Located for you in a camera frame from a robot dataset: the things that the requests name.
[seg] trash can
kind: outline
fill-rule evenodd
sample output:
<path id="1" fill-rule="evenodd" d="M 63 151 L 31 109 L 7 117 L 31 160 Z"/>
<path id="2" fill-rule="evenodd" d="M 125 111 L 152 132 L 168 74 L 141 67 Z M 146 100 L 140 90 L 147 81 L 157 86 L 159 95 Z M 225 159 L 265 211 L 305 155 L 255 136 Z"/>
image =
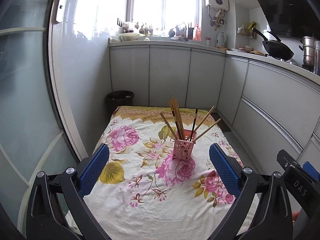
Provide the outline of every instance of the trash can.
<path id="1" fill-rule="evenodd" d="M 107 94 L 108 116 L 111 117 L 118 106 L 133 106 L 134 93 L 132 91 L 120 90 Z"/>

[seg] floral tablecloth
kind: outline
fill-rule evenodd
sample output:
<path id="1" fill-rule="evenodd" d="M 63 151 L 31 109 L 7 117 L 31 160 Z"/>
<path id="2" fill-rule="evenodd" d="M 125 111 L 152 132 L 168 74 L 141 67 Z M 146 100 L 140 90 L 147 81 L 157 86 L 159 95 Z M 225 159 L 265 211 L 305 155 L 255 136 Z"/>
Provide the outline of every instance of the floral tablecloth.
<path id="1" fill-rule="evenodd" d="M 110 158 L 84 200 L 113 240 L 207 239 L 235 200 L 209 159 L 210 145 L 218 143 L 242 165 L 220 128 L 197 140 L 188 161 L 173 159 L 173 135 L 160 112 L 175 127 L 169 108 L 120 107 L 97 144 L 109 146 Z M 194 112 L 181 110 L 187 130 Z M 197 124 L 206 113 L 199 111 Z M 209 116 L 197 133 L 213 123 Z M 239 233 L 247 230 L 258 202 L 256 196 Z M 79 233 L 70 212 L 66 218 Z"/>

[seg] pink plastic basket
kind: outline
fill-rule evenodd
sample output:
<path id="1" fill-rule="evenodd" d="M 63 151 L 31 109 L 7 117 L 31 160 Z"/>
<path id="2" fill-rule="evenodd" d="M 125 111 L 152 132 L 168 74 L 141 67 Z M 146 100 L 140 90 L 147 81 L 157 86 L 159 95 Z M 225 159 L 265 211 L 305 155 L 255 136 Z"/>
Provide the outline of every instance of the pink plastic basket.
<path id="1" fill-rule="evenodd" d="M 187 134 L 191 134 L 191 131 L 184 130 L 186 136 Z M 196 132 L 192 135 L 192 139 L 196 137 Z M 190 141 L 183 141 L 183 140 L 175 140 L 174 141 L 174 148 L 173 148 L 173 157 L 174 159 L 179 160 L 188 160 L 190 159 L 192 149 L 195 143 Z"/>

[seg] window frame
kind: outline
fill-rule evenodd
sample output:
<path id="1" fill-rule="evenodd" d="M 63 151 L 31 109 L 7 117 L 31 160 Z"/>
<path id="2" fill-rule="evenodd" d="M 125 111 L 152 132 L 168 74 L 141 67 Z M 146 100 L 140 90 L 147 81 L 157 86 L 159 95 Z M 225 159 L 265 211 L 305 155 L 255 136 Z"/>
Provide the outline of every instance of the window frame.
<path id="1" fill-rule="evenodd" d="M 162 0 L 162 14 L 161 14 L 161 25 L 163 28 L 165 28 L 165 0 Z M 195 23 L 200 23 L 200 8 L 201 0 L 196 0 L 196 14 L 195 14 L 195 20 L 192 23 L 193 26 L 195 26 Z M 128 0 L 127 5 L 127 17 L 126 21 L 133 22 L 133 8 L 134 8 L 134 0 Z"/>

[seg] blue gripper pad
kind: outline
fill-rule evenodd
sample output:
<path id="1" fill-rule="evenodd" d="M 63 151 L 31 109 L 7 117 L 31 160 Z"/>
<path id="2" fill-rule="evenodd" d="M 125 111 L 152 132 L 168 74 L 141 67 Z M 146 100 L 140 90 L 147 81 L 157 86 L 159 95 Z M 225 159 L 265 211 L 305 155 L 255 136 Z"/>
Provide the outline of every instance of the blue gripper pad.
<path id="1" fill-rule="evenodd" d="M 78 195 L 83 198 L 89 195 L 93 189 L 94 184 L 97 182 L 103 168 L 109 160 L 109 148 L 103 144 L 98 148 L 98 152 L 94 155 L 93 159 L 88 164 L 87 168 L 79 178 Z"/>
<path id="2" fill-rule="evenodd" d="M 310 162 L 305 162 L 302 166 L 302 169 L 307 172 L 311 177 L 313 177 L 316 181 L 320 181 L 319 172 L 311 165 Z"/>
<path id="3" fill-rule="evenodd" d="M 239 187 L 240 178 L 227 161 L 226 154 L 217 143 L 210 146 L 209 157 L 227 191 L 238 198 L 241 193 Z"/>

